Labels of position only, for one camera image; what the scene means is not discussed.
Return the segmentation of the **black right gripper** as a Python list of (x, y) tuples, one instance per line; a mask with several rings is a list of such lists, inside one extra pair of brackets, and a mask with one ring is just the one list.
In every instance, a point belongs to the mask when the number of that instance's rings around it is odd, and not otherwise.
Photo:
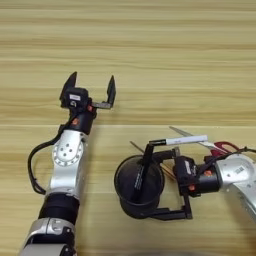
[[(157, 163), (165, 160), (174, 159), (180, 155), (180, 149), (174, 147), (171, 150), (155, 152), (152, 159)], [(197, 171), (186, 171), (179, 176), (179, 193), (185, 195), (184, 205), (180, 210), (170, 210), (169, 208), (157, 208), (150, 218), (170, 221), (181, 219), (192, 219), (192, 210), (189, 196), (199, 197), (205, 193), (217, 192), (220, 189), (220, 181), (214, 167), (205, 170), (199, 177), (196, 177)]]

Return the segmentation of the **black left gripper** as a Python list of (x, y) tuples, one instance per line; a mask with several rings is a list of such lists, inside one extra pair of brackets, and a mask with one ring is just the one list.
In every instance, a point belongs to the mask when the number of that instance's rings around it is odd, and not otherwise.
[[(67, 89), (74, 88), (76, 84), (77, 72), (73, 72), (67, 81), (65, 82), (59, 99), (62, 100), (64, 98), (64, 94)], [(111, 76), (108, 88), (107, 88), (107, 100), (102, 101), (100, 103), (93, 102), (92, 106), (88, 106), (83, 111), (71, 110), (70, 117), (72, 122), (69, 124), (68, 128), (71, 130), (83, 132), (86, 135), (90, 134), (91, 127), (93, 124), (94, 119), (97, 116), (97, 111), (95, 108), (98, 109), (111, 109), (114, 105), (116, 97), (116, 86), (115, 86), (115, 78)]]

